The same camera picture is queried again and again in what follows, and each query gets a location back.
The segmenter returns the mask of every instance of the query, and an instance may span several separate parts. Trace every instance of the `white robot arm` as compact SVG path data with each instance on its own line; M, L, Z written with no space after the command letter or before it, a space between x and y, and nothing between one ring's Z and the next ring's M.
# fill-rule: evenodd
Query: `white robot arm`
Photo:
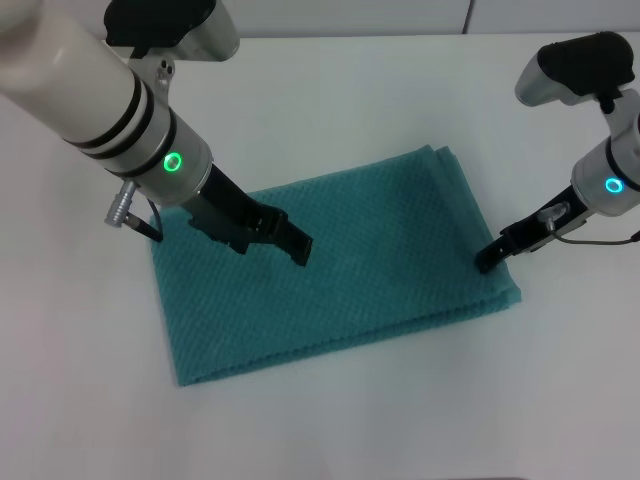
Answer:
M162 240L129 213L139 190L152 206L184 208L193 227L238 253L270 243L304 266L312 239L284 211L245 195L168 104L173 58L224 61L238 49L224 5L113 0L105 26L109 45L131 47L128 64L40 0L0 0L0 93L123 179L108 224Z
M488 272L511 255L533 252L553 239L569 244L625 245L640 241L568 240L562 235L597 213L620 216L640 204L640 96L619 88L634 80L633 51L620 35L602 32L540 49L516 85L516 97L535 107L560 100L575 105L596 100L610 136L573 168L571 185L540 210L500 232L476 256Z

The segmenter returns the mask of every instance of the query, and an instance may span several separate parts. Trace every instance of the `teal towel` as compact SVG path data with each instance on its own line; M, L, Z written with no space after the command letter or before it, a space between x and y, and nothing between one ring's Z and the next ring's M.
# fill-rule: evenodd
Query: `teal towel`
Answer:
M215 380L503 310L504 265L482 275L491 236L449 149L253 195L313 237L305 268L276 247L246 255L162 212L153 261L180 385Z

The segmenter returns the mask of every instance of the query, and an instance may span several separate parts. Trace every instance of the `wall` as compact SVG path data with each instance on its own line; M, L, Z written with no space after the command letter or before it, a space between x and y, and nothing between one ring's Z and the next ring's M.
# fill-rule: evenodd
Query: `wall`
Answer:
M638 0L476 0L469 33L640 30Z
M223 0L242 37L460 33L469 0ZM109 0L49 0L93 32Z
M109 0L49 0L93 32ZM242 37L462 33L472 0L224 0ZM638 0L475 0L469 33L640 30Z

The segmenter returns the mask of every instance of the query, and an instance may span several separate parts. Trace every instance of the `white table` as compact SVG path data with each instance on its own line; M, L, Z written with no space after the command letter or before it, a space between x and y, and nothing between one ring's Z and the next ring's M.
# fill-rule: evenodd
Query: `white table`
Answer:
M171 103L246 190L449 145L496 234L607 135L595 103L513 95L565 38L247 40L179 63ZM640 476L640 248L554 243L509 261L508 312L181 389L148 244L102 223L118 181L0 115L3 479ZM573 236L638 228L640 209Z

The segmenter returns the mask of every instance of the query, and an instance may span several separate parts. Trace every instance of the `green led ring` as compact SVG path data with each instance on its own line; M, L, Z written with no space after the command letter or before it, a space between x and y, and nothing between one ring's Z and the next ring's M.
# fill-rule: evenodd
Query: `green led ring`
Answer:
M182 165L182 155L178 152L171 152L164 157L164 169L167 172L175 172Z

